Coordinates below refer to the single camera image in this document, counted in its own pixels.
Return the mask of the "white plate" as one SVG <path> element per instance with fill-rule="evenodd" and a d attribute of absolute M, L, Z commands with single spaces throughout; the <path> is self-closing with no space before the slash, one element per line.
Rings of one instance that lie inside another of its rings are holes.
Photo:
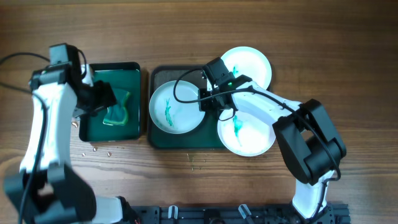
<path fill-rule="evenodd" d="M 186 81 L 164 83 L 153 92 L 149 102 L 149 114 L 154 124 L 170 134 L 184 134 L 194 130 L 202 122 L 205 112 L 198 103 L 180 103 L 198 98 L 198 87 Z"/>
<path fill-rule="evenodd" d="M 252 47 L 235 47 L 221 56 L 227 69 L 237 78 L 245 75 L 263 89 L 268 89 L 272 80 L 271 64 L 266 56 Z"/>
<path fill-rule="evenodd" d="M 224 110 L 217 123 L 219 139 L 231 152 L 254 157 L 268 151 L 275 142 L 273 129 L 249 113 Z"/>

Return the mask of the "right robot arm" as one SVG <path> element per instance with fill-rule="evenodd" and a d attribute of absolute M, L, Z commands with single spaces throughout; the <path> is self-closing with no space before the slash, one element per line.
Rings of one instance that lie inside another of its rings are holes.
<path fill-rule="evenodd" d="M 212 89 L 200 95 L 200 109 L 232 109 L 269 125 L 297 181 L 295 211 L 309 223 L 319 219 L 326 209 L 328 184 L 340 179 L 339 164 L 346 156 L 346 146 L 324 106 L 314 99 L 290 101 L 261 88 L 252 78 L 234 77 L 219 57 L 202 70 Z"/>

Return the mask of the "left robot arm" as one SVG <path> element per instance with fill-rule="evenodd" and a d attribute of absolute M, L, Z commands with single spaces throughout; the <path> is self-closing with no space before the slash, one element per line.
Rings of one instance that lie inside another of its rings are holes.
<path fill-rule="evenodd" d="M 34 117 L 19 174 L 4 180 L 4 191 L 19 223 L 135 223 L 139 217 L 123 197 L 99 197 L 72 169 L 73 118 L 97 114 L 116 104 L 109 83 L 93 82 L 81 68 L 83 52 L 69 44 L 49 48 L 49 65 L 33 72 L 26 92 Z"/>

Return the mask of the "green yellow sponge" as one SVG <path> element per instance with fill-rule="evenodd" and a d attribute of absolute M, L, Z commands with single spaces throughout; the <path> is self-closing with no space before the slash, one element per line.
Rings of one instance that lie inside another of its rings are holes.
<path fill-rule="evenodd" d="M 116 104 L 108 107 L 103 124 L 108 126 L 125 126 L 129 119 L 126 105 L 131 93 L 119 88 L 113 89 L 113 93 L 116 97 Z"/>

